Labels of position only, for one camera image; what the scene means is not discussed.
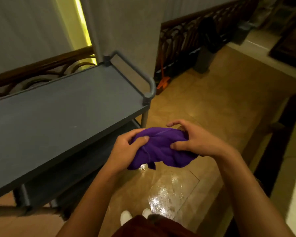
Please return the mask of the person's right hand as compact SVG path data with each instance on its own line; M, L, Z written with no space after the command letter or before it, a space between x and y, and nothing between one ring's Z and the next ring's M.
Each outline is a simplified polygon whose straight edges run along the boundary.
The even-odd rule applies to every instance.
M187 120L179 119L168 123L167 127L180 125L180 128L187 132L191 150L200 156L210 156L213 158L223 158L237 156L240 153L223 140L219 139L203 127L195 125Z

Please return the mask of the person's left hand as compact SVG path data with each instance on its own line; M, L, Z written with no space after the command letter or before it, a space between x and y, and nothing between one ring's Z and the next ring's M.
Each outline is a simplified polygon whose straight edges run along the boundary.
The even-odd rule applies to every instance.
M111 154L103 166L103 169L107 173L115 175L129 167L139 150L139 148L131 148L130 142L135 135L143 130L145 130L145 128L134 129L117 137Z

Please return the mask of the purple cloth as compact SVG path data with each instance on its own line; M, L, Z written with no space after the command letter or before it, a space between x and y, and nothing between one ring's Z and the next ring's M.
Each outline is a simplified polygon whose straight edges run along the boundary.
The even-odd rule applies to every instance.
M188 133L174 128L151 127L147 128L131 139L131 144L138 138L148 136L149 141L136 152L128 170L139 169L147 164L148 168L155 170L156 162L162 162L169 167L182 168L198 157L190 151L176 151L170 145L175 142L188 140Z

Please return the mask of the person's left forearm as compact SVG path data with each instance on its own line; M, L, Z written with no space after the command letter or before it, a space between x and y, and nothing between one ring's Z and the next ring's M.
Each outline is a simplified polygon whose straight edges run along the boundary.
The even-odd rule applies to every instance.
M98 237L116 183L124 168L105 164L56 237Z

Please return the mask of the person's right forearm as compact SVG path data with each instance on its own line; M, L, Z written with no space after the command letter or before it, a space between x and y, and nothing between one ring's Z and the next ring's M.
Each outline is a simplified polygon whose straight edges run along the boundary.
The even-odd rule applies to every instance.
M213 158L241 237L296 237L237 150L219 148Z

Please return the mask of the orange dustpan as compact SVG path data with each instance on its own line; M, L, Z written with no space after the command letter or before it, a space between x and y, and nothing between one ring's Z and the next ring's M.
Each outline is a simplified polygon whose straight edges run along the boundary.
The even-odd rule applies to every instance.
M156 86L156 95L160 95L171 83L171 77L165 75L163 67L161 68L161 77L161 80Z

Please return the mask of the person's white left shoe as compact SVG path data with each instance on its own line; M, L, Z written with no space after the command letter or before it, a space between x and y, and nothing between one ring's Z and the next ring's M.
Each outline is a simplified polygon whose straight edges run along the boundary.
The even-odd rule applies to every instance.
M129 220L131 220L133 216L128 210L125 210L120 215L120 225L123 226L125 223L127 223Z

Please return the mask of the grey metal shelf cart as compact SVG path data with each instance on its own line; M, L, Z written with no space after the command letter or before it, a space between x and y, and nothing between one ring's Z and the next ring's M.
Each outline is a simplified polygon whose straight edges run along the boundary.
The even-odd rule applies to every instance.
M118 135L146 127L156 85L120 51L0 98L0 217L69 218Z

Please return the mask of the person's dark red shorts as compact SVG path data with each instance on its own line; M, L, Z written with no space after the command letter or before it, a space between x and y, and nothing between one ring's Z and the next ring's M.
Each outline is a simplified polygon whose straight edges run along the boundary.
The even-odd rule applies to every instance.
M178 222L159 214L137 215L123 224L112 237L199 237Z

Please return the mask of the grey trash bin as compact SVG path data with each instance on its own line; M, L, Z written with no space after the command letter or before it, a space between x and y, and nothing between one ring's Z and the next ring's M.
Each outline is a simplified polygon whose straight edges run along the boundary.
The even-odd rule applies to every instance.
M209 71L209 67L213 62L215 56L216 53L212 53L205 46L202 46L198 53L193 69L200 74L206 73L207 71Z

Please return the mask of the dark wooden railing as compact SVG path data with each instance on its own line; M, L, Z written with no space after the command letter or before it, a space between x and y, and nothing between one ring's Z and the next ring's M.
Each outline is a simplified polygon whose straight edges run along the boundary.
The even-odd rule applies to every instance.
M88 46L3 72L0 74L0 98L10 95L18 85L21 85L21 90L26 90L36 84L52 81L53 78L48 76L62 78L81 67L96 66L93 63L96 60L93 47Z
M161 24L154 79L171 78L191 68L201 48L216 53L240 21L248 21L259 0L232 0Z

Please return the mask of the black bag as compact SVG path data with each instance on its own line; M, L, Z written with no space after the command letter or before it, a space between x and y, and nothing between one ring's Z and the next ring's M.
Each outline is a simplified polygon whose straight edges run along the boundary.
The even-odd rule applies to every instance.
M201 44L210 52L217 53L225 45L223 38L217 32L216 23L212 17L202 19L197 31Z

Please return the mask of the grey curtain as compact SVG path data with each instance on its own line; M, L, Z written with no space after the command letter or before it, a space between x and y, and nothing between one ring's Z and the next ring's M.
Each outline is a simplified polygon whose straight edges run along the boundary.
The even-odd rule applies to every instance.
M152 75L161 23L232 1L87 0L84 9L102 52L120 49ZM0 74L87 46L75 0L0 0Z

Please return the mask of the dark wooden furniture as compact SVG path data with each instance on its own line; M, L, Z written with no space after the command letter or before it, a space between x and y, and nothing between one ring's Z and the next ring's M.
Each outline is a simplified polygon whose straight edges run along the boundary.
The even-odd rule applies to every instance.
M270 50L269 56L296 68L296 24Z

